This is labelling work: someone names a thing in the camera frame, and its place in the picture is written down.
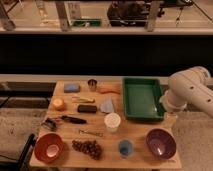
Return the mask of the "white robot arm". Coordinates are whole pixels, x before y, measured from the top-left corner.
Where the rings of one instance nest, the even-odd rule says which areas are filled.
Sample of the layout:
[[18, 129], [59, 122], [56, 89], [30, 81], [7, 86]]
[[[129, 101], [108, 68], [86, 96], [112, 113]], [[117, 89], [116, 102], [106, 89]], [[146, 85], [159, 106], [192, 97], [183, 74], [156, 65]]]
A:
[[168, 78], [169, 89], [159, 102], [166, 110], [163, 125], [170, 129], [176, 122], [179, 112], [190, 103], [213, 118], [213, 90], [207, 87], [211, 80], [210, 72], [201, 66], [176, 72]]

